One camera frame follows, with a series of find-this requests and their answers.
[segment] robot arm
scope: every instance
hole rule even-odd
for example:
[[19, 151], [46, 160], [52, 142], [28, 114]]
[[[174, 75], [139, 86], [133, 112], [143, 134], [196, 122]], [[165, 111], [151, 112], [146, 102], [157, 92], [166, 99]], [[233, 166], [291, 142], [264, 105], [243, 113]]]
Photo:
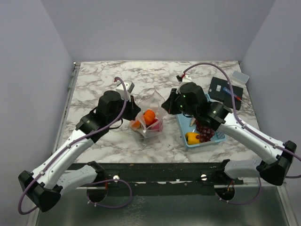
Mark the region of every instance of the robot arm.
[[[219, 102], [208, 101], [203, 89], [193, 83], [189, 77], [183, 79], [179, 88], [171, 90], [169, 98], [162, 104], [162, 107], [169, 114], [184, 113], [193, 116], [202, 125], [219, 130], [236, 139], [262, 159], [262, 161], [230, 161], [225, 167], [225, 173], [229, 177], [260, 175], [273, 185], [283, 183], [293, 157], [276, 148], [276, 146], [294, 153], [296, 144], [292, 141], [283, 143], [273, 139], [239, 119], [243, 124], [242, 126], [228, 107]], [[246, 125], [260, 137], [271, 141], [275, 145], [265, 142], [262, 138], [258, 138], [255, 133], [246, 130]]]
[[[23, 171], [19, 175], [18, 179], [24, 191], [23, 195], [26, 194], [42, 212], [51, 209], [62, 194], [81, 185], [109, 178], [105, 170], [96, 162], [88, 163], [83, 168], [68, 174], [64, 174], [64, 172], [80, 154], [109, 131], [109, 123], [118, 117], [123, 107], [124, 95], [127, 96], [128, 101], [120, 119], [135, 119], [141, 109], [130, 95], [133, 86], [131, 82], [125, 83], [126, 94], [122, 92], [121, 85], [116, 88], [116, 91], [106, 91], [100, 97], [98, 106], [81, 118], [71, 136], [49, 159], [32, 172]], [[233, 137], [262, 158], [262, 161], [225, 161], [223, 174], [230, 178], [258, 177], [260, 175], [271, 184], [281, 185], [283, 183], [292, 163], [292, 156], [244, 129], [244, 126], [238, 124], [229, 108], [218, 102], [208, 102], [202, 88], [193, 83], [188, 76], [178, 89], [171, 90], [168, 100], [162, 104], [162, 107], [169, 114], [184, 113], [195, 117], [203, 125], [214, 130], [218, 129]], [[296, 144], [291, 141], [283, 144], [255, 128], [252, 130], [293, 153], [296, 150]], [[83, 136], [85, 136], [84, 139], [76, 142], [79, 137]]]
[[124, 95], [127, 96], [128, 101], [122, 116], [118, 120], [134, 120], [140, 112], [141, 109], [135, 104], [133, 96], [130, 95], [134, 84], [125, 81], [124, 85], [127, 90], [126, 94], [121, 84], [114, 91], [106, 91], [99, 98], [98, 106], [81, 118], [70, 137], [50, 158], [32, 172], [23, 171], [19, 175], [18, 179], [23, 191], [28, 190], [27, 196], [42, 212], [51, 209], [63, 193], [81, 185], [92, 183], [98, 175], [104, 173], [98, 164], [92, 164], [64, 174], [85, 150], [109, 132], [108, 124], [118, 118], [123, 108]]

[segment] yellow pepper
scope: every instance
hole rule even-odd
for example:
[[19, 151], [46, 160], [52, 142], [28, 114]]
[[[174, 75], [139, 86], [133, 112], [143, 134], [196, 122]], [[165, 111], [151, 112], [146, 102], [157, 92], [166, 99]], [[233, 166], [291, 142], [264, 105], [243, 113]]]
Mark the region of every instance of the yellow pepper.
[[196, 145], [201, 143], [199, 140], [201, 137], [198, 133], [192, 133], [192, 132], [186, 133], [185, 138], [188, 145]]

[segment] plastic bag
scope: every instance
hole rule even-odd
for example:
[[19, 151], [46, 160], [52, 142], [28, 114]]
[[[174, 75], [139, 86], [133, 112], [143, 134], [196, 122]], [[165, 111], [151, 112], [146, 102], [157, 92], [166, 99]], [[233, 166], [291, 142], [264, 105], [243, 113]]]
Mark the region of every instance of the plastic bag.
[[[163, 117], [165, 115], [165, 110], [161, 107], [165, 99], [155, 91], [148, 99], [143, 100], [139, 107], [141, 111], [137, 114], [135, 121], [130, 121], [130, 128], [138, 133], [143, 138], [155, 137], [162, 133], [163, 130]], [[148, 125], [145, 121], [145, 113], [149, 113], [148, 110], [151, 110], [155, 113], [155, 119]]]

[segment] bolt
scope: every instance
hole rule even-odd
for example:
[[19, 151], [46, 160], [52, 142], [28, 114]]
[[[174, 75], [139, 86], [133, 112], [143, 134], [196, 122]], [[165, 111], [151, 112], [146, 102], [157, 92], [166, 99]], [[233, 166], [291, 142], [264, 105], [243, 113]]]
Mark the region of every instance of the bolt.
[[201, 180], [202, 181], [206, 181], [207, 180], [207, 175], [206, 174], [202, 174], [201, 175]]
[[119, 180], [120, 178], [118, 175], [115, 175], [115, 176], [113, 176], [113, 179], [115, 180], [115, 182], [118, 182], [117, 180]]

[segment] blue plastic tray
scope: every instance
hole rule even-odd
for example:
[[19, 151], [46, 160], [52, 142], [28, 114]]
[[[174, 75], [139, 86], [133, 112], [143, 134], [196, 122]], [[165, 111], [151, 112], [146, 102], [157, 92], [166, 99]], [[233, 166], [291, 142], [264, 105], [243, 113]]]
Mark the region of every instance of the blue plastic tray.
[[[210, 101], [209, 95], [208, 94], [205, 94], [205, 95], [206, 95], [207, 99]], [[196, 148], [196, 147], [203, 147], [203, 146], [206, 146], [206, 145], [215, 145], [215, 144], [218, 144], [219, 142], [222, 142], [222, 141], [227, 139], [225, 134], [223, 134], [219, 131], [216, 131], [215, 135], [211, 138], [211, 141], [196, 144], [196, 145], [188, 145], [187, 141], [186, 141], [186, 138], [185, 138], [185, 134], [188, 133], [188, 132], [192, 132], [193, 130], [194, 130], [194, 132], [197, 133], [196, 125], [194, 124], [192, 127], [190, 127], [191, 118], [187, 118], [183, 114], [177, 114], [177, 120], [178, 120], [178, 123], [179, 123], [179, 128], [180, 128], [181, 136], [182, 136], [182, 139], [183, 139], [183, 143], [185, 144], [186, 149], [192, 149], [192, 148]]]

